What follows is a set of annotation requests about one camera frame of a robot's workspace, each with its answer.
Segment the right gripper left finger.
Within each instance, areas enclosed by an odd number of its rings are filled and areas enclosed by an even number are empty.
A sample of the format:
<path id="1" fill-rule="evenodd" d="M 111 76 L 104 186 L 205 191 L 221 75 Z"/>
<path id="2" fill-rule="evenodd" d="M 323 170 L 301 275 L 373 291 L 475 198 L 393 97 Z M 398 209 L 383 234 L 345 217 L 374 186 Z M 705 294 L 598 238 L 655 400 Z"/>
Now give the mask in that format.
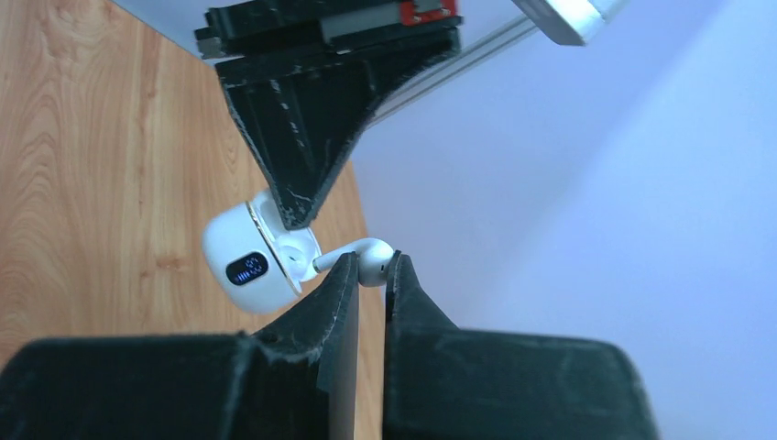
<path id="1" fill-rule="evenodd" d="M 253 334 L 55 337 L 1 373 L 4 439 L 351 439 L 358 259 Z"/>

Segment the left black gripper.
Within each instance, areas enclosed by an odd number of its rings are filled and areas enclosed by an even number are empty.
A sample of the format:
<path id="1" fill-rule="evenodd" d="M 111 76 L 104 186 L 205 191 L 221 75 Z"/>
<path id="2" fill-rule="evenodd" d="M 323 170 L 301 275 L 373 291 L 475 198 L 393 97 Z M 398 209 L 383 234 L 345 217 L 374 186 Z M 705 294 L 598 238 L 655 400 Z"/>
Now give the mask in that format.
<path id="1" fill-rule="evenodd" d="M 245 1 L 211 7 L 193 31 L 205 60 L 337 47 L 387 30 L 393 41 L 343 55 L 257 55 L 215 66 L 230 116 L 288 230 L 307 227 L 378 109 L 460 51 L 456 1 Z M 440 27 L 403 38 L 433 25 Z"/>

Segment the white earbud charging case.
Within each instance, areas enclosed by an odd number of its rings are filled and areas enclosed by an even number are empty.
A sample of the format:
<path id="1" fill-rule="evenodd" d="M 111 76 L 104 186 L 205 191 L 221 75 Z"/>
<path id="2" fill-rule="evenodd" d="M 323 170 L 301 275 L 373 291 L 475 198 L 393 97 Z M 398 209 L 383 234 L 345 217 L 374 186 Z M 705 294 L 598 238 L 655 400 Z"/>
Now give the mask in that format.
<path id="1" fill-rule="evenodd" d="M 240 310 L 271 314 L 295 303 L 323 253 L 310 228 L 287 229 L 265 190 L 213 218 L 202 233 L 207 265 Z"/>

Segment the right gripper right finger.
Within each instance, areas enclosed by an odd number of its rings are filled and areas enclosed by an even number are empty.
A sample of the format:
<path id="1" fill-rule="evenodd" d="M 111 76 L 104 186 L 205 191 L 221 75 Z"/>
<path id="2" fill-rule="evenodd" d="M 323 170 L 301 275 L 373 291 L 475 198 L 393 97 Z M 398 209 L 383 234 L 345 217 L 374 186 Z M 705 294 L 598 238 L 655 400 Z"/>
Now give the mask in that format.
<path id="1" fill-rule="evenodd" d="M 639 372 L 604 341 L 466 329 L 388 266 L 386 439 L 657 439 Z"/>

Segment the white earbud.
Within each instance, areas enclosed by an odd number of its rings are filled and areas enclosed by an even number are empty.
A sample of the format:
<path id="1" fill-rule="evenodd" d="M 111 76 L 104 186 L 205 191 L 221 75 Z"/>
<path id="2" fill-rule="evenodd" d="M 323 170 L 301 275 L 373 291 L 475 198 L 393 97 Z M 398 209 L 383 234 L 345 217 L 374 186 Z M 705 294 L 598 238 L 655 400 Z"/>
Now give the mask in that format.
<path id="1" fill-rule="evenodd" d="M 357 256 L 358 282 L 367 288 L 383 286 L 388 279 L 390 261 L 394 248 L 387 242 L 373 237 L 358 239 L 312 261 L 312 267 L 318 273 L 331 269 L 336 261 L 346 254 Z"/>

